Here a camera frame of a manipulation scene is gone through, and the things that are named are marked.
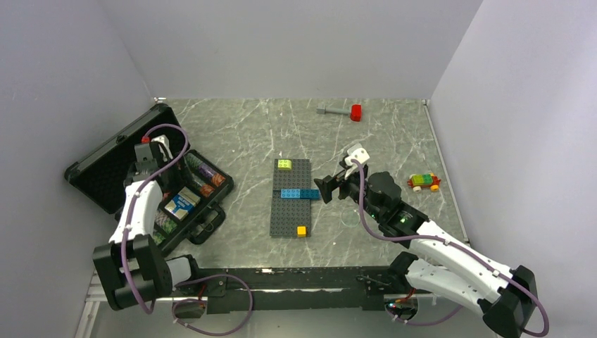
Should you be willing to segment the blue texas holdem card box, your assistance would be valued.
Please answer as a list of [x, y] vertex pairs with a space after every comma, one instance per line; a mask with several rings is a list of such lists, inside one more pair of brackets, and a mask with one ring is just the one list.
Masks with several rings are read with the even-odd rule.
[[176, 220], [184, 220], [196, 206], [201, 198], [188, 187], [183, 187], [164, 206], [164, 210]]

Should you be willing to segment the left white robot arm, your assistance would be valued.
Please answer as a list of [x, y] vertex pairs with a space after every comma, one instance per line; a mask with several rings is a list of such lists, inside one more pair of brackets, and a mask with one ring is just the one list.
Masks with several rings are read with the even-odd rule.
[[156, 300], [170, 296], [175, 287], [186, 296], [196, 294], [203, 278], [191, 256], [167, 260], [152, 237], [163, 200], [161, 174], [174, 164], [169, 148], [145, 139], [134, 150], [137, 161], [125, 180], [118, 226], [107, 244], [94, 249], [92, 260], [113, 310], [138, 305], [151, 314]]

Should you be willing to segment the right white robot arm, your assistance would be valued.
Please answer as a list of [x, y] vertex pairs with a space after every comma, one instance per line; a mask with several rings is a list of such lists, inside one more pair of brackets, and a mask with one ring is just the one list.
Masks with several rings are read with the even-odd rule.
[[476, 252], [441, 229], [433, 220], [401, 198], [401, 188], [388, 172], [338, 173], [314, 181], [322, 200], [332, 192], [358, 204], [360, 220], [370, 216], [379, 232], [365, 225], [377, 239], [399, 243], [400, 253], [388, 269], [389, 286], [396, 292], [410, 288], [445, 297], [479, 315], [501, 337], [549, 332], [546, 309], [538, 298], [534, 273], [500, 264]]

